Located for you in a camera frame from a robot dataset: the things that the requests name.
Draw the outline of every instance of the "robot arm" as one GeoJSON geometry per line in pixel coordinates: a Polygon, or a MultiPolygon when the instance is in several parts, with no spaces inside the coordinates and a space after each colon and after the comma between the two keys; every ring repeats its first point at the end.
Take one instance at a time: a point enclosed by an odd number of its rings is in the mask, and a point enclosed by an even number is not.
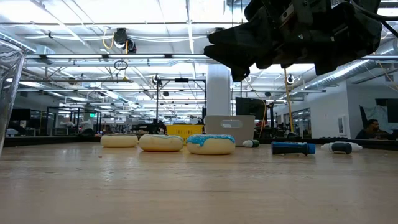
{"type": "MultiPolygon", "coordinates": [[[[379,4],[361,5],[375,13],[379,4]]],[[[252,0],[244,14],[249,22],[210,34],[213,45],[205,47],[205,55],[231,69],[234,82],[254,63],[260,69],[314,63],[322,75],[373,53],[381,38],[381,22],[348,2],[332,8],[330,0],[252,0]]]]}

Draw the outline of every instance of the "person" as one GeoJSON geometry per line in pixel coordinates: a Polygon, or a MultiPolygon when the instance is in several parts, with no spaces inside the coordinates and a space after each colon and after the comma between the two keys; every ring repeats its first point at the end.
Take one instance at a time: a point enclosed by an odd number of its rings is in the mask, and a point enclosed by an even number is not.
{"type": "Polygon", "coordinates": [[[380,130],[378,120],[370,119],[366,122],[366,129],[361,130],[355,139],[381,139],[377,134],[388,134],[388,132],[380,130]]]}
{"type": "Polygon", "coordinates": [[[159,121],[158,127],[159,127],[159,132],[158,133],[167,134],[166,125],[163,123],[163,121],[159,121]]]}

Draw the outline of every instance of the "white pillar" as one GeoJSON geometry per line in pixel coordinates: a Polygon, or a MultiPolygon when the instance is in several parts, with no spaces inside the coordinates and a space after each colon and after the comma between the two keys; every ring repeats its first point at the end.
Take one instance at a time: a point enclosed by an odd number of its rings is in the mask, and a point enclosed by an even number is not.
{"type": "Polygon", "coordinates": [[[224,65],[208,65],[207,115],[231,115],[231,77],[224,65]]]}

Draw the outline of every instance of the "yellow crate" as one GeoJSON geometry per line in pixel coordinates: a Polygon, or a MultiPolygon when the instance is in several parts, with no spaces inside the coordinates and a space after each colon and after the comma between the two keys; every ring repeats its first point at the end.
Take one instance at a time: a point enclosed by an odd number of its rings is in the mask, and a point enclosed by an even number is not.
{"type": "Polygon", "coordinates": [[[184,144],[187,143],[187,138],[193,134],[201,134],[203,125],[166,125],[168,135],[177,135],[184,140],[184,144]]]}

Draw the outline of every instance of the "computer screen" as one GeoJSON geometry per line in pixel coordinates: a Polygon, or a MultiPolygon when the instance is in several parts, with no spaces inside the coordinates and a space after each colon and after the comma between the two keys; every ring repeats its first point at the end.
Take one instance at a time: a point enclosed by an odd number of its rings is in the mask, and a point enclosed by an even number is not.
{"type": "Polygon", "coordinates": [[[12,109],[11,121],[28,121],[30,120],[30,109],[12,109]]]}
{"type": "Polygon", "coordinates": [[[253,115],[255,119],[262,120],[266,107],[260,99],[236,97],[236,115],[253,115]]]}

